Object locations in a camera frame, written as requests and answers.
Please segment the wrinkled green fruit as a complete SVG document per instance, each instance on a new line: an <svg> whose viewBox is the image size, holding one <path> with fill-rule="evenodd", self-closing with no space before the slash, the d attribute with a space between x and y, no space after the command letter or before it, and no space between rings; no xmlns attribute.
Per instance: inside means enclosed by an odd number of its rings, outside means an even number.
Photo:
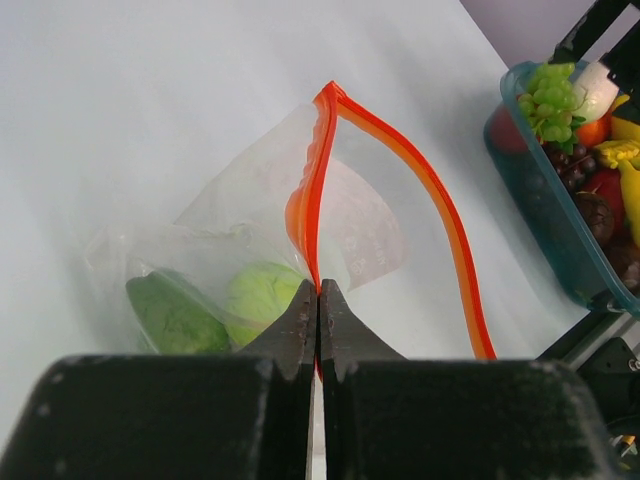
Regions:
<svg viewBox="0 0 640 480"><path fill-rule="evenodd" d="M305 278L286 265L254 262L227 286L225 310L242 321L226 324L230 338L244 347L257 338L289 307Z"/></svg>

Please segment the clear orange zip bag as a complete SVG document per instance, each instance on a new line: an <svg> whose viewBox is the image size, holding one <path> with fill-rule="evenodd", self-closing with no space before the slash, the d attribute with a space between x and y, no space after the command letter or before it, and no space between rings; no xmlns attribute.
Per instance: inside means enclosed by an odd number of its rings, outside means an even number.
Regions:
<svg viewBox="0 0 640 480"><path fill-rule="evenodd" d="M336 282L350 310L400 354L496 352L471 246L453 199L400 132L327 84L238 155L170 224L120 219L85 251L100 303L127 349L152 345L125 284L174 270L217 307L247 265L286 265L321 294Z"/></svg>

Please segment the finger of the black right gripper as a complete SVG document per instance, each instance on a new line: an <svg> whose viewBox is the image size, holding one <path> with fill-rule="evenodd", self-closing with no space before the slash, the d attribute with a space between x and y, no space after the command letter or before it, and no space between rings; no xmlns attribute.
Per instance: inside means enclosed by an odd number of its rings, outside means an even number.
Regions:
<svg viewBox="0 0 640 480"><path fill-rule="evenodd" d="M549 64L575 63L600 39L628 6L639 10L639 0L597 0L556 45ZM639 93L639 23L636 23L600 59L608 78L625 94Z"/></svg>

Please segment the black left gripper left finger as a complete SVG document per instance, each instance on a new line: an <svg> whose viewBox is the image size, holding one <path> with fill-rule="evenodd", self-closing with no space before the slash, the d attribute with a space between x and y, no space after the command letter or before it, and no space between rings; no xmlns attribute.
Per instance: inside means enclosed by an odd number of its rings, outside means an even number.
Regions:
<svg viewBox="0 0 640 480"><path fill-rule="evenodd" d="M307 479L317 299L309 282L245 348L53 363L1 458L5 479Z"/></svg>

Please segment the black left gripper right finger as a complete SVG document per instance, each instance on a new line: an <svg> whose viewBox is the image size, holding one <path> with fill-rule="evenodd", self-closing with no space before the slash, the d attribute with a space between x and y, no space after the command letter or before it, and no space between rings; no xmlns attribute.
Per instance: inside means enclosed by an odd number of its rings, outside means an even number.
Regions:
<svg viewBox="0 0 640 480"><path fill-rule="evenodd" d="M620 479L596 402L556 361L408 360L318 299L331 479Z"/></svg>

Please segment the green bell pepper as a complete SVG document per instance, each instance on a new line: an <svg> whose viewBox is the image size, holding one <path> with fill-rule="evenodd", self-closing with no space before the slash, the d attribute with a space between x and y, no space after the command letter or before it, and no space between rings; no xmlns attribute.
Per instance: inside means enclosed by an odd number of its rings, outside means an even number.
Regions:
<svg viewBox="0 0 640 480"><path fill-rule="evenodd" d="M154 270L129 279L126 293L138 321L163 354L226 353L231 340L217 307L184 275Z"/></svg>

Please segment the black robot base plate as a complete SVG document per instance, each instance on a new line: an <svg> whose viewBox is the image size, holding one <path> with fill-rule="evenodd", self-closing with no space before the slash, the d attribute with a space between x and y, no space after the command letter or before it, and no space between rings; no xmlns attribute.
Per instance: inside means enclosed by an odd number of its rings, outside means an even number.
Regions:
<svg viewBox="0 0 640 480"><path fill-rule="evenodd" d="M587 384L620 467L639 477L639 317L590 312L540 356L560 361Z"/></svg>

